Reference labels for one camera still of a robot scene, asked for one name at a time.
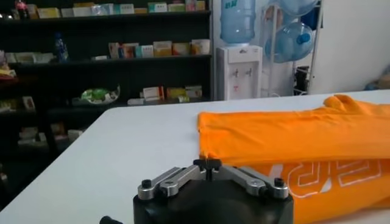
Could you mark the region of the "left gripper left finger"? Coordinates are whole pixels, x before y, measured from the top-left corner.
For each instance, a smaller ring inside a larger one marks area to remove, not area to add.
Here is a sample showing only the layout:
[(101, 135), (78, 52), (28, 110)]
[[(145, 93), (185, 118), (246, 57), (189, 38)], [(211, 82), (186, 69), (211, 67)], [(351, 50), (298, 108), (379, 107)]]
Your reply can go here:
[(173, 167), (152, 180), (144, 179), (138, 186), (136, 197), (140, 200), (167, 200), (176, 197), (203, 199), (204, 195), (199, 187), (206, 182), (208, 170), (208, 162), (204, 159), (195, 159), (188, 167)]

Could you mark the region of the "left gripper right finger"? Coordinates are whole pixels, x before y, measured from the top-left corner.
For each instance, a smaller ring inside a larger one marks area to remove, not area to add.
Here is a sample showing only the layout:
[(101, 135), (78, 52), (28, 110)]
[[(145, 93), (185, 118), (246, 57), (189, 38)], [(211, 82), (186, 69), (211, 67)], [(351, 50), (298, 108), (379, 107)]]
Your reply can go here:
[(223, 165), (219, 159), (210, 159), (212, 180), (230, 180), (253, 196), (264, 194), (277, 200), (289, 197), (289, 189), (282, 178), (270, 178), (249, 166), (234, 167)]

